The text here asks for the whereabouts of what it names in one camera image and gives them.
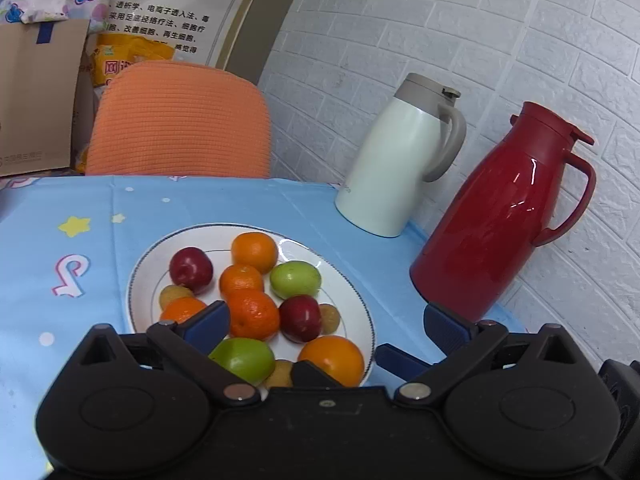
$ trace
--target plate rim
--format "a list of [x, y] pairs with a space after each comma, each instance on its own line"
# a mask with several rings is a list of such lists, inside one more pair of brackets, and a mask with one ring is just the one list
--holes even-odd
[[369, 312], [369, 307], [367, 307], [367, 303], [365, 303], [364, 299], [362, 298], [362, 296], [360, 295], [358, 290], [353, 286], [353, 283], [351, 283], [351, 281], [340, 271], [340, 269], [335, 267], [334, 264], [332, 264], [329, 260], [327, 260], [324, 256], [322, 256], [322, 254], [317, 253], [315, 250], [311, 249], [310, 247], [307, 247], [305, 244], [302, 244], [299, 241], [294, 240], [293, 238], [285, 236], [285, 235], [283, 235], [281, 233], [277, 233], [276, 231], [271, 231], [270, 229], [264, 229], [262, 227], [257, 227], [257, 226], [253, 226], [253, 225], [249, 225], [249, 224], [236, 224], [236, 223], [232, 223], [232, 222], [208, 222], [208, 223], [204, 223], [204, 224], [195, 224], [195, 225], [192, 225], [192, 226], [189, 226], [189, 227], [183, 227], [181, 229], [175, 230], [175, 231], [163, 236], [159, 240], [156, 240], [151, 246], [149, 246], [149, 248], [136, 261], [136, 264], [133, 266], [133, 269], [131, 270], [131, 272], [129, 274], [129, 281], [127, 282], [127, 297], [126, 297], [126, 305], [125, 305], [125, 311], [126, 311], [125, 314], [126, 314], [126, 317], [127, 317], [127, 324], [129, 326], [130, 333], [136, 333], [136, 328], [133, 325], [133, 314], [131, 312], [131, 290], [132, 290], [132, 287], [133, 287], [133, 280], [136, 277], [136, 273], [138, 271], [138, 268], [142, 264], [142, 261], [149, 255], [149, 253], [151, 251], [153, 251], [156, 247], [158, 247], [159, 244], [161, 244], [162, 242], [168, 240], [169, 238], [172, 238], [172, 237], [174, 237], [174, 236], [176, 236], [178, 234], [181, 234], [181, 233], [183, 233], [185, 231], [190, 231], [192, 229], [199, 229], [199, 228], [203, 228], [203, 227], [216, 227], [216, 226], [242, 227], [242, 228], [256, 229], [256, 230], [264, 232], [264, 233], [268, 233], [268, 234], [271, 234], [271, 235], [279, 236], [281, 238], [284, 238], [285, 240], [291, 240], [292, 242], [295, 242], [298, 245], [300, 245], [302, 248], [305, 248], [310, 253], [315, 254], [318, 258], [321, 258], [327, 265], [329, 265], [338, 274], [340, 274], [340, 276], [344, 279], [344, 281], [347, 282], [347, 284], [351, 287], [351, 289], [356, 293], [356, 296], [360, 300], [360, 303], [364, 307], [364, 311], [367, 314], [367, 319], [369, 320], [369, 327], [371, 329], [371, 336], [372, 336], [372, 338], [371, 338], [371, 356], [369, 357], [369, 363], [367, 364], [367, 367], [365, 368], [364, 373], [362, 375], [362, 382], [366, 381], [369, 378], [369, 374], [371, 372], [371, 369], [372, 369], [372, 366], [373, 366], [373, 362], [374, 362], [373, 355], [374, 355], [375, 350], [376, 350], [376, 329], [375, 329], [375, 325], [373, 324], [373, 319], [371, 317], [371, 313]]

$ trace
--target red apple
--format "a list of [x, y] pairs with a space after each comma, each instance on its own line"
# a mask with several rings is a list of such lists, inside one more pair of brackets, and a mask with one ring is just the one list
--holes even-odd
[[307, 343], [320, 335], [322, 317], [318, 302], [302, 294], [280, 305], [280, 330], [294, 343]]
[[213, 264], [203, 250], [197, 247], [180, 249], [169, 262], [172, 282], [198, 293], [213, 279]]

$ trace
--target thermos handle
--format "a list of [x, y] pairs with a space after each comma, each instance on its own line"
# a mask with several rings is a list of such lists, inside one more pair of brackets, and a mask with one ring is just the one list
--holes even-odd
[[565, 163], [573, 166], [576, 170], [583, 172], [587, 176], [587, 187], [582, 194], [580, 202], [576, 206], [574, 212], [569, 215], [562, 225], [556, 229], [542, 229], [540, 234], [533, 239], [533, 245], [535, 247], [540, 247], [554, 240], [558, 240], [559, 237], [566, 234], [566, 232], [571, 229], [575, 223], [580, 219], [580, 217], [584, 214], [589, 205], [591, 197], [593, 196], [593, 191], [596, 189], [596, 172], [586, 160], [580, 158], [579, 156], [573, 154], [572, 152], [566, 152], [564, 155]]
[[440, 160], [429, 173], [424, 175], [423, 180], [425, 182], [434, 182], [445, 174], [453, 164], [453, 160], [458, 156], [466, 137], [466, 121], [460, 110], [440, 103], [438, 104], [438, 112], [451, 118], [451, 133], [444, 145]]

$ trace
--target gray handle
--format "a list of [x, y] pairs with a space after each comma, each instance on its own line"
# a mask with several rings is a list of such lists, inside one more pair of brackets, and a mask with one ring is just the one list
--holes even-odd
[[438, 104], [438, 111], [441, 115], [451, 118], [451, 133], [444, 145], [440, 160], [429, 173], [424, 175], [425, 182], [433, 182], [445, 174], [458, 156], [466, 137], [466, 121], [460, 110], [446, 104]]

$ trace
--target yellow star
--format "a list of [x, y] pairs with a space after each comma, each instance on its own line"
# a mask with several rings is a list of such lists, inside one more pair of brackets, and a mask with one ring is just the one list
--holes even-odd
[[77, 218], [70, 216], [66, 219], [66, 222], [60, 224], [58, 229], [64, 232], [69, 238], [73, 238], [77, 234], [85, 233], [91, 228], [89, 227], [90, 218]]

